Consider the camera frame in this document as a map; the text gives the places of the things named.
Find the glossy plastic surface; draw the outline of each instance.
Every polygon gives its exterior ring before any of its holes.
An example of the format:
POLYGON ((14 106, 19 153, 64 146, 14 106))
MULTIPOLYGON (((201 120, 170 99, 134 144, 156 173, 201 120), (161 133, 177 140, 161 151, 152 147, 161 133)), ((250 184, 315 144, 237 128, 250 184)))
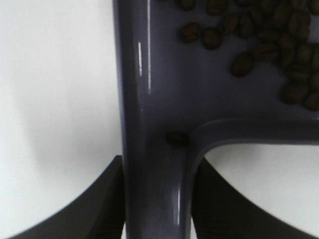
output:
MULTIPOLYGON (((178 29, 198 21, 214 26, 205 1, 183 12, 174 1, 115 0, 122 101, 128 239, 188 239, 194 175, 203 155, 234 142, 318 144, 318 113, 278 100, 287 81, 271 64, 246 78, 229 64, 255 39, 224 39, 216 51, 182 44, 178 29), (189 148, 165 141, 191 135, 189 148)), ((314 18, 311 40, 318 38, 314 18)))

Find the white background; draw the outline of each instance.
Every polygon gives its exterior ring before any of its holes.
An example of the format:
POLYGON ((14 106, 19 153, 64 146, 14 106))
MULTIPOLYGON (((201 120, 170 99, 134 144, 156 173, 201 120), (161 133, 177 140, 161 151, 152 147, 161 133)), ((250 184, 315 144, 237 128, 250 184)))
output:
POLYGON ((0 1, 0 238, 121 154, 112 1, 0 1))
MULTIPOLYGON (((0 1, 0 238, 59 211, 121 154, 118 108, 111 0, 0 1)), ((257 205, 319 236, 318 155, 231 145, 207 158, 257 205)))

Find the black object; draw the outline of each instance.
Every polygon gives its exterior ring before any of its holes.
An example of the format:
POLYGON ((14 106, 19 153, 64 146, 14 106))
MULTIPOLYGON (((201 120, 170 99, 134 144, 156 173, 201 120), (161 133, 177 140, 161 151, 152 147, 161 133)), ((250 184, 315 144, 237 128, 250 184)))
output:
POLYGON ((120 239, 125 220, 122 158, 74 202, 11 239, 120 239))
POLYGON ((195 180, 192 216, 198 239, 315 239, 247 200, 205 159, 195 180))

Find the roasted coffee bean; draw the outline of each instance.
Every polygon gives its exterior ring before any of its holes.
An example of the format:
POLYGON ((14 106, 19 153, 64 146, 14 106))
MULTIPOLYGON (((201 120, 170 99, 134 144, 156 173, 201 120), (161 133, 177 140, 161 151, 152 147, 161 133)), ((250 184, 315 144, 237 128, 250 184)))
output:
POLYGON ((312 45, 307 42, 300 43, 297 47, 296 62, 302 65, 307 65, 310 63, 312 55, 312 45))
POLYGON ((288 105, 295 105, 306 97, 307 92, 308 86, 306 83, 291 82, 282 88, 280 98, 288 105))
POLYGON ((188 147, 190 144, 189 135, 181 132, 171 132, 166 136, 169 144, 175 147, 188 147))
POLYGON ((178 0, 179 6, 184 11, 191 11, 195 8, 196 0, 178 0))
POLYGON ((292 14, 293 8, 289 2, 283 1, 275 7, 273 17, 272 17, 272 25, 275 28, 281 29, 284 28, 292 14))
POLYGON ((264 13, 258 8, 254 7, 250 10, 249 16, 253 20, 256 29, 261 29, 264 25, 264 13))
POLYGON ((246 7, 253 6, 258 2, 258 0, 237 0, 236 3, 238 6, 246 7))
POLYGON ((221 33, 223 33, 224 35, 233 33, 238 25, 239 22, 239 16, 235 13, 226 15, 220 25, 219 25, 219 30, 221 31, 221 33))
POLYGON ((280 34, 276 30, 266 28, 259 30, 257 36, 262 42, 277 42, 280 34))
POLYGON ((244 39, 252 37, 254 34, 254 23, 249 15, 244 14, 239 19, 238 35, 244 39))
POLYGON ((290 0, 290 4, 295 9, 304 9, 307 0, 290 0))
POLYGON ((304 101, 304 106, 310 111, 319 111, 319 93, 310 93, 304 101))
POLYGON ((200 25, 196 22, 185 25, 179 32, 182 42, 192 43, 198 40, 200 33, 200 25))
POLYGON ((254 68, 255 60, 248 52, 240 53, 233 61, 230 73, 235 77, 244 77, 254 68))
POLYGON ((296 39, 293 35, 291 35, 289 32, 284 31, 281 33, 277 44, 280 46, 280 48, 292 48, 296 45, 296 39))
POLYGON ((264 14, 270 15, 273 13, 275 7, 281 0, 260 0, 259 8, 263 11, 264 14))
POLYGON ((212 16, 219 16, 224 14, 228 7, 228 0, 208 0, 206 4, 206 12, 212 16))
POLYGON ((314 71, 319 70, 319 43, 314 44, 313 46, 313 58, 312 58, 312 69, 314 71))
POLYGON ((280 67, 286 69, 295 61, 296 50, 292 48, 283 48, 280 54, 280 67))
POLYGON ((315 72, 310 80, 309 80, 309 87, 310 90, 313 92, 318 92, 319 91, 319 71, 315 72))
POLYGON ((319 0, 308 0, 308 8, 311 14, 319 16, 319 0))
POLYGON ((204 29, 201 37, 202 37, 203 46, 207 50, 215 50, 219 48, 223 41, 221 32, 213 27, 204 29))
POLYGON ((289 80, 295 82, 306 82, 311 75, 311 70, 308 66, 294 63, 286 70, 286 76, 289 80))
POLYGON ((253 49, 253 56, 257 61, 272 61, 279 57, 279 48, 274 43, 260 43, 253 49))
POLYGON ((293 12, 288 23, 288 30, 299 41, 307 41, 310 35, 311 16, 303 10, 293 12))

